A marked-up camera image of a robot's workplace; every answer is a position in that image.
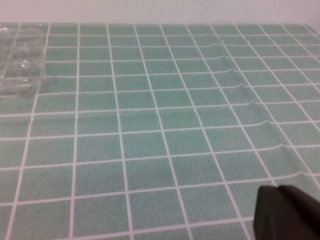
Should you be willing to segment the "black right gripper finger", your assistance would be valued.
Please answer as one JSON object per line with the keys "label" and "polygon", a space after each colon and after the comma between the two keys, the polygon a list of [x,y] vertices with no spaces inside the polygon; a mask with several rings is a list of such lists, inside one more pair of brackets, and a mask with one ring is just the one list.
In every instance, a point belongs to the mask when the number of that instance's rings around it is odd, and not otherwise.
{"label": "black right gripper finger", "polygon": [[257,240],[318,240],[320,202],[293,185],[262,185],[253,231]]}

